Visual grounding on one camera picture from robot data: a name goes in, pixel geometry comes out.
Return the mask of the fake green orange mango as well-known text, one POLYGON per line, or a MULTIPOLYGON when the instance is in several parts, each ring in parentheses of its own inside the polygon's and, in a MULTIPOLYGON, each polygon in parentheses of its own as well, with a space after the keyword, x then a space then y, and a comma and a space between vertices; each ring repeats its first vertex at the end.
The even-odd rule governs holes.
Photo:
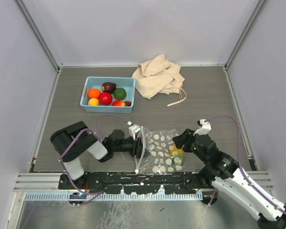
POLYGON ((185 152, 181 149, 174 147, 170 151, 170 159, 174 167, 184 167, 185 164, 185 152))

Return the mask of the clear zip top bag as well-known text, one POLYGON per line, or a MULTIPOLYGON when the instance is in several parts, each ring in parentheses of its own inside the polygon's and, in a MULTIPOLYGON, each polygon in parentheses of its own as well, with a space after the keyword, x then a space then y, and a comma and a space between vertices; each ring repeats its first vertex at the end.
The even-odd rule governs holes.
POLYGON ((166 175, 184 170, 184 167, 174 167, 170 159, 170 151, 176 147, 172 140, 178 135, 176 129, 150 131, 143 126, 140 128, 138 137, 142 138, 144 153, 135 159, 136 174, 166 175))

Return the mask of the fake dark purple plum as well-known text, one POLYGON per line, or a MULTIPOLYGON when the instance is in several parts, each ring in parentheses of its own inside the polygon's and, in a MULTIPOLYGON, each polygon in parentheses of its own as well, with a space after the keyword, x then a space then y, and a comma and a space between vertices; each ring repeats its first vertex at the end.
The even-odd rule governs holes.
POLYGON ((124 106, 130 107, 132 105, 131 101, 125 101, 124 106))

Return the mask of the fake red pear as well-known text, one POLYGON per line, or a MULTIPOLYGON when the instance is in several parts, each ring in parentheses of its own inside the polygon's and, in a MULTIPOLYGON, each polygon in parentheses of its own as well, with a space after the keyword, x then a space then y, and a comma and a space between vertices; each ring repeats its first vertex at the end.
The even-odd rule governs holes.
POLYGON ((112 106, 126 106, 126 105, 122 101, 115 100, 115 101, 113 101, 112 106))

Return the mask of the fake yellow lemon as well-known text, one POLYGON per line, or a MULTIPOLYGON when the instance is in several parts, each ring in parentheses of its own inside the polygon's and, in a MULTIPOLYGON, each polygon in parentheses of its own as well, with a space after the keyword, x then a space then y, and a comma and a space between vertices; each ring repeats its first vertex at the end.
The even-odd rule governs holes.
POLYGON ((127 96, 127 92, 124 88, 116 88, 113 92, 114 98, 116 100, 124 100, 127 96))

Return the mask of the fake red pomegranate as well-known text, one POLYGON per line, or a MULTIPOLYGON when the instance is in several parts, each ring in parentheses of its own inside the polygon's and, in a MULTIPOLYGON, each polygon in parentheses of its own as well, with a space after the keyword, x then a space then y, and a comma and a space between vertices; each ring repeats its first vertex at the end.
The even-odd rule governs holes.
POLYGON ((100 104, 102 105, 110 105, 112 102, 112 95, 110 93, 101 93, 98 98, 100 104))

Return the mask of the fake yellow peach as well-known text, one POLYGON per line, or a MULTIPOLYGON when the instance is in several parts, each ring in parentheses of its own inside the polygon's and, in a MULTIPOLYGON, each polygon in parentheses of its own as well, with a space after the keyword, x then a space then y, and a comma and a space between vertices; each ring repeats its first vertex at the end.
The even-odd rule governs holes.
POLYGON ((100 104, 100 102, 97 98, 91 98, 88 101, 89 106, 98 106, 99 104, 100 104))

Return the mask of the fake dark purple eggplant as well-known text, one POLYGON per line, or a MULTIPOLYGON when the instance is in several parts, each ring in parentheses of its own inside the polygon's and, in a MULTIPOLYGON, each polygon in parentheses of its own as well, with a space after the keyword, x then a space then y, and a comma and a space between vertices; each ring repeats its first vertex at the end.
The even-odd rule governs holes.
POLYGON ((104 93, 110 93, 113 94, 114 91, 116 90, 116 84, 115 83, 111 83, 111 82, 104 82, 102 84, 102 91, 104 93))

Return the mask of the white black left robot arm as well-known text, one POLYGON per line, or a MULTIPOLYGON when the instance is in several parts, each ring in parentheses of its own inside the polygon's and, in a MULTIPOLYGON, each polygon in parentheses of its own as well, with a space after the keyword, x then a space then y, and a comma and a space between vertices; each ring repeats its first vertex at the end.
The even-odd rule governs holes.
POLYGON ((115 129, 101 140, 83 121, 79 121, 54 132, 50 137, 69 184, 75 189, 84 187, 85 171, 80 161, 80 155, 90 153, 97 161, 104 163, 110 160, 116 152, 129 153, 131 157, 142 160, 146 155, 146 142, 143 128, 128 123, 128 138, 122 130, 115 129))

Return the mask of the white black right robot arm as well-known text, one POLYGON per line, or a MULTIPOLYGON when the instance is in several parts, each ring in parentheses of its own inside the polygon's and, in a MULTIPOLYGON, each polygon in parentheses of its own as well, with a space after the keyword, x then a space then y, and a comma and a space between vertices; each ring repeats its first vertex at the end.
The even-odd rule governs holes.
POLYGON ((247 210, 261 229, 286 228, 286 203, 266 192, 233 157, 220 151, 209 135, 186 129, 173 137, 173 142, 176 148, 194 153, 204 163, 199 172, 203 187, 214 187, 228 195, 247 210))

